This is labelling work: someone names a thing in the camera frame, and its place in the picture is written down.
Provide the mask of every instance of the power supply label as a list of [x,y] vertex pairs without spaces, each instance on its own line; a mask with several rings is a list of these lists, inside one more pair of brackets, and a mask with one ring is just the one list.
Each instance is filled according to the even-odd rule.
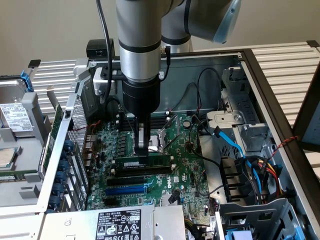
[[100,212],[96,240],[140,240],[141,210]]
[[32,125],[22,103],[0,104],[2,114],[12,132],[32,131]]

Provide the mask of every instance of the motherboard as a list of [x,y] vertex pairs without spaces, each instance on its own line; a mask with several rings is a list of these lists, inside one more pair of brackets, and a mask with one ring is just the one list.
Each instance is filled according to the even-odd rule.
[[[121,176],[120,178],[117,176],[119,172],[115,172],[115,159],[118,161],[125,160],[125,165],[122,165],[124,168],[139,164],[134,157],[133,132],[119,131],[112,122],[105,122],[97,126],[94,132],[97,141],[92,146],[96,153],[95,160],[91,161],[88,170],[90,192],[87,200],[87,210],[152,204],[156,207],[181,204],[184,216],[192,219],[194,223],[208,224],[210,222],[209,198],[200,195],[196,190],[196,184],[198,184],[200,192],[208,192],[205,178],[197,183],[204,171],[204,163],[190,150],[190,148],[197,148],[197,130],[193,129],[191,131],[190,142],[191,116],[178,114],[172,118],[174,119],[164,129],[151,131],[149,142],[149,158],[155,162],[158,161],[158,158],[162,159],[163,169],[159,169],[160,172],[167,170],[164,166],[167,163],[166,161],[169,160],[171,173],[148,174],[147,171],[147,175],[143,176],[137,174],[138,176]],[[129,187],[134,182],[142,183],[144,191],[113,195],[119,189],[119,185],[128,187],[129,190],[126,190],[130,191],[130,188],[137,186]],[[179,196],[179,200],[170,203],[169,198],[175,195]]]

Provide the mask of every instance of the capacitor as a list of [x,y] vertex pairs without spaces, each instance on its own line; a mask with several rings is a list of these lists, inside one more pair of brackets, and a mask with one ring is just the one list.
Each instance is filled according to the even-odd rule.
[[205,215],[205,216],[207,216],[208,210],[209,210],[208,206],[205,205],[205,206],[204,206],[204,215]]
[[184,129],[189,129],[191,127],[191,122],[189,120],[184,120],[182,125]]

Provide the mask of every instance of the green circuit board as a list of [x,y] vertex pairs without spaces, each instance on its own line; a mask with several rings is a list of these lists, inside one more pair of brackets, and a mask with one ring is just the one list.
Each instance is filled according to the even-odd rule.
[[[205,213],[205,206],[209,206],[209,198],[207,196],[198,195],[195,188],[195,182],[198,181],[200,174],[204,170],[203,160],[195,154],[190,153],[186,149],[186,142],[189,141],[189,130],[184,129],[182,123],[184,120],[191,121],[190,116],[179,114],[173,120],[168,128],[166,128],[166,143],[173,140],[177,135],[179,137],[164,150],[163,154],[173,156],[173,162],[176,167],[171,174],[147,175],[145,182],[150,186],[147,188],[147,193],[114,195],[117,204],[115,207],[129,207],[151,205],[166,206],[168,197],[175,190],[179,190],[180,198],[187,218],[191,218],[194,223],[208,224],[209,213]],[[96,163],[91,161],[91,168],[88,172],[90,182],[90,192],[87,201],[87,210],[105,209],[104,201],[109,196],[106,196],[106,189],[112,188],[107,186],[107,180],[114,178],[111,173],[112,160],[114,159],[114,143],[116,147],[116,157],[130,157],[134,155],[133,150],[133,133],[131,131],[119,132],[111,127],[110,123],[102,124],[95,134],[100,139],[97,150],[104,152],[105,159],[100,160],[100,168],[96,168]],[[155,135],[159,130],[152,130],[151,135]],[[191,141],[195,142],[196,128],[191,132]],[[159,155],[160,153],[150,153],[149,155]],[[207,182],[202,179],[199,183],[201,192],[208,191]]]

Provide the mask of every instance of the blue pcie slot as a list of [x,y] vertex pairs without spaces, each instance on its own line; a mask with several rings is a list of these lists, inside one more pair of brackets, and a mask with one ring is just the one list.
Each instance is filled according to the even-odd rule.
[[147,186],[144,186],[144,185],[107,188],[105,190],[105,194],[107,196],[125,195],[125,194],[146,194],[146,193],[147,193]]

